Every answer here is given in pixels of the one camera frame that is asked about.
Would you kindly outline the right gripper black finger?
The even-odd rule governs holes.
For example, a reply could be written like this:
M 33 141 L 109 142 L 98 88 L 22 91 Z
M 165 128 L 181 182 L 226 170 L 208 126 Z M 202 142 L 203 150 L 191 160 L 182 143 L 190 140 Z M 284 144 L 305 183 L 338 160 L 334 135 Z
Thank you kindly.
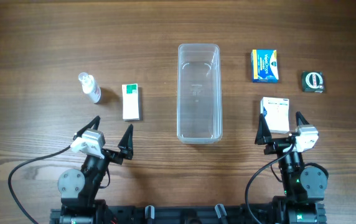
M 265 120 L 264 114 L 260 114 L 258 130 L 255 137 L 255 144 L 265 145 L 272 142 L 272 135 L 269 130 L 268 124 Z
M 300 111 L 296 112 L 296 125 L 297 126 L 302 126 L 302 125 L 308 125 L 309 122 L 305 119 L 305 117 L 301 114 Z

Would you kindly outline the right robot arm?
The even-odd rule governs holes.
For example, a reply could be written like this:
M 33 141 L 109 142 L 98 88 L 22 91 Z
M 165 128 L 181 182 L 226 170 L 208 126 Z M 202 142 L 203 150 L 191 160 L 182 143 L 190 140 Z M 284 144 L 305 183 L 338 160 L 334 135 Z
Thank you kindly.
M 265 116 L 260 115 L 255 144 L 264 145 L 264 154 L 277 158 L 260 170 L 277 164 L 284 195 L 266 205 L 249 207 L 256 223 L 325 223 L 323 204 L 328 171 L 316 163 L 304 163 L 302 153 L 314 147 L 318 130 L 296 112 L 297 128 L 285 138 L 272 137 Z

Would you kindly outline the white green medicine box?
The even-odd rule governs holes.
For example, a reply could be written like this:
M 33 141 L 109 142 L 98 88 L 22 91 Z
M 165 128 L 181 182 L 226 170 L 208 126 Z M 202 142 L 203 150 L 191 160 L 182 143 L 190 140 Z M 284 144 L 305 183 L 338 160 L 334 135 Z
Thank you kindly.
M 139 93 L 138 84 L 122 85 L 123 94 L 123 120 L 139 120 Z

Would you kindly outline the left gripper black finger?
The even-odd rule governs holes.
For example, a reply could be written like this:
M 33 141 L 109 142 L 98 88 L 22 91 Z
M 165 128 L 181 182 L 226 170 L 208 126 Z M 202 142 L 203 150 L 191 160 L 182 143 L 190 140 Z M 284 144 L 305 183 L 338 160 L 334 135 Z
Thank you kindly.
M 77 131 L 73 137 L 73 140 L 76 140 L 76 138 L 80 138 L 82 134 L 87 130 L 87 129 L 94 129 L 97 130 L 100 125 L 100 117 L 96 116 L 94 117 L 86 126 L 84 126 L 82 129 Z
M 133 158 L 133 125 L 130 124 L 118 144 L 122 158 L 131 160 Z

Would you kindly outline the dark green round-label box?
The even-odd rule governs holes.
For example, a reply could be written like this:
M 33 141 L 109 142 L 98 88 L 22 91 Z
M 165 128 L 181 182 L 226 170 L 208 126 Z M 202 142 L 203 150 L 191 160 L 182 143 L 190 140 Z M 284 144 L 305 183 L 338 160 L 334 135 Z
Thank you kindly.
M 303 71 L 301 74 L 303 92 L 323 93 L 325 81 L 322 72 Z

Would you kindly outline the white blue medicine box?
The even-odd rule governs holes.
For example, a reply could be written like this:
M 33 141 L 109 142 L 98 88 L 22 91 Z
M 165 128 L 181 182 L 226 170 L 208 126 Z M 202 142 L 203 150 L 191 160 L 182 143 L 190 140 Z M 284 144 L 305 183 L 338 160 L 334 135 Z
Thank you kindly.
M 264 115 L 271 133 L 289 132 L 289 99 L 263 97 L 260 101 L 260 112 Z

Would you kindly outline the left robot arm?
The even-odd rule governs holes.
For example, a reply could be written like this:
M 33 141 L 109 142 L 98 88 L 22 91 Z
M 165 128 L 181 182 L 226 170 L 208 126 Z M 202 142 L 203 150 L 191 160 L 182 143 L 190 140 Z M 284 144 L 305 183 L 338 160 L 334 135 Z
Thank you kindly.
M 133 158 L 133 125 L 123 134 L 118 151 L 105 149 L 104 134 L 98 130 L 100 117 L 96 116 L 77 131 L 70 149 L 86 154 L 80 169 L 65 171 L 58 180 L 62 208 L 59 223 L 118 223 L 118 218 L 108 208 L 106 201 L 96 199 L 103 188 L 104 176 L 110 176 L 111 163 L 121 165 Z

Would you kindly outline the white spray bottle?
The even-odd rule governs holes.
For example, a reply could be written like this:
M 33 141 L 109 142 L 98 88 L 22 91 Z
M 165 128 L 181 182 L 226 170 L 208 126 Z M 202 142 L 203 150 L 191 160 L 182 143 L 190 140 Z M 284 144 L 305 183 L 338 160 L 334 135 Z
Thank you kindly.
M 101 88 L 95 78 L 86 72 L 82 72 L 78 75 L 78 80 L 82 84 L 84 94 L 86 94 L 93 103 L 98 103 L 101 99 Z

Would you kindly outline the blue VapoDrops box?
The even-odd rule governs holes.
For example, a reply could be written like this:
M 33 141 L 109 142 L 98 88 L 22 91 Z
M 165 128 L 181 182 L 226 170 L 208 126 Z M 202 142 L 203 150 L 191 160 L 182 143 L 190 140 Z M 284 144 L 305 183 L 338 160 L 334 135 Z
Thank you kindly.
M 277 83 L 279 81 L 276 50 L 253 49 L 251 65 L 253 83 Z

